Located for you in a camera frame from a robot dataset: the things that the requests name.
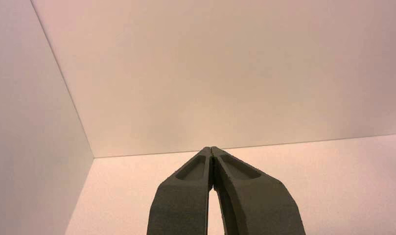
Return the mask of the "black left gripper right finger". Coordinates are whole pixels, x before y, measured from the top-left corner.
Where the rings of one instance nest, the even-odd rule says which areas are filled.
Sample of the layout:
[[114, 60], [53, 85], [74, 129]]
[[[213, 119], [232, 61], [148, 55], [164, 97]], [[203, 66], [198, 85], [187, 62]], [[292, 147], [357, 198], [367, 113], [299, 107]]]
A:
[[299, 208], [280, 180], [218, 147], [211, 152], [225, 234], [305, 234]]

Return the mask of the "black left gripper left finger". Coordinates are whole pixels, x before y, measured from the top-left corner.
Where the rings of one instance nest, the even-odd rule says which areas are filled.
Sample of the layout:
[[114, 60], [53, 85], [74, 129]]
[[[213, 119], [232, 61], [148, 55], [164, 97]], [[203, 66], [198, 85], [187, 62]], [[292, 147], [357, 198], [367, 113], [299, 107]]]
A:
[[204, 147], [158, 186], [147, 234], [206, 235], [212, 187], [212, 153]]

